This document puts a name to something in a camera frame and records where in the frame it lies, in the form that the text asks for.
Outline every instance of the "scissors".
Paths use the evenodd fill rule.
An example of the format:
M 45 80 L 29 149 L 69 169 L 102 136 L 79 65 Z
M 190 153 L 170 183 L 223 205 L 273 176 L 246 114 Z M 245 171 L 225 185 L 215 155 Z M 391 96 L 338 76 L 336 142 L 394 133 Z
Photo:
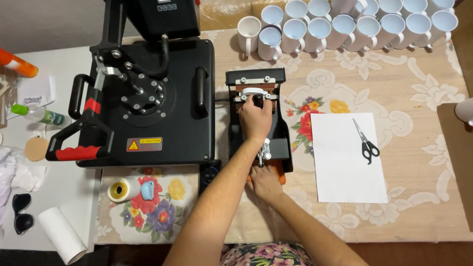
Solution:
M 361 149 L 363 153 L 363 157 L 368 159 L 369 163 L 371 164 L 371 156 L 378 157 L 379 156 L 379 149 L 369 141 L 366 136 L 363 134 L 363 131 L 359 128 L 358 124 L 356 123 L 355 118 L 353 118 L 353 121 L 355 122 L 356 129 L 358 130 L 358 134 L 361 138 L 361 141 L 363 142 L 361 144 Z

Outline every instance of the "floral tablecloth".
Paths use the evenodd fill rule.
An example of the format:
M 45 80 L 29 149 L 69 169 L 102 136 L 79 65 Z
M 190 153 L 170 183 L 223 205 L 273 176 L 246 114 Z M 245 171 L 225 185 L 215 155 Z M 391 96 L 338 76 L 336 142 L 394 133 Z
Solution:
M 275 64 L 244 58 L 236 30 L 203 32 L 215 46 L 216 97 L 228 96 L 228 70 L 285 68 L 282 113 L 291 128 L 294 172 L 284 191 L 347 242 L 466 241 L 468 230 L 436 107 L 463 101 L 465 81 L 452 43 L 424 49 L 284 54 Z M 216 105 L 216 154 L 228 161 L 228 104 Z M 310 113 L 371 112 L 388 191 L 387 204 L 318 203 Z M 155 200 L 115 205 L 113 177 L 155 182 Z M 96 244 L 170 243 L 197 199 L 198 167 L 103 171 Z M 281 218 L 243 193 L 227 243 L 295 239 Z

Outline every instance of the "black knob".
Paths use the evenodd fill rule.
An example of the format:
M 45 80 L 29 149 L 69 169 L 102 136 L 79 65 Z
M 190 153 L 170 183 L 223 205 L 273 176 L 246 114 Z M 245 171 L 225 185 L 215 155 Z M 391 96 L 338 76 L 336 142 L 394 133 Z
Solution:
M 253 103 L 255 106 L 258 106 L 259 108 L 263 109 L 263 95 L 262 94 L 256 94 L 253 95 Z

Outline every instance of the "plastic bottle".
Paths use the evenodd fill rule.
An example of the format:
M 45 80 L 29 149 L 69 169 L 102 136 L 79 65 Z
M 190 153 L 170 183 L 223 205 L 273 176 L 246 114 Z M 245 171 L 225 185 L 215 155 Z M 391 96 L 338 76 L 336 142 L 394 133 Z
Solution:
M 0 65 L 16 71 L 27 78 L 32 78 L 38 74 L 38 68 L 25 60 L 0 48 Z
M 59 128 L 64 128 L 70 125 L 72 121 L 72 119 L 67 115 L 61 115 L 37 106 L 23 106 L 14 104 L 11 107 L 11 112 L 17 115 L 23 115 L 24 118 L 28 120 L 52 124 Z

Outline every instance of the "sunglasses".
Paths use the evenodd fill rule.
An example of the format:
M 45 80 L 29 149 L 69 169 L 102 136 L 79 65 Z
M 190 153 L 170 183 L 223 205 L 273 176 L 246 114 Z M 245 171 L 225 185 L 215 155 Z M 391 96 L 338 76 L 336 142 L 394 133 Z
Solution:
M 35 224 L 35 220 L 31 214 L 20 213 L 21 211 L 28 208 L 31 204 L 31 195 L 26 194 L 15 194 L 13 195 L 13 211 L 15 212 L 15 220 L 13 225 L 18 235 L 22 235 Z

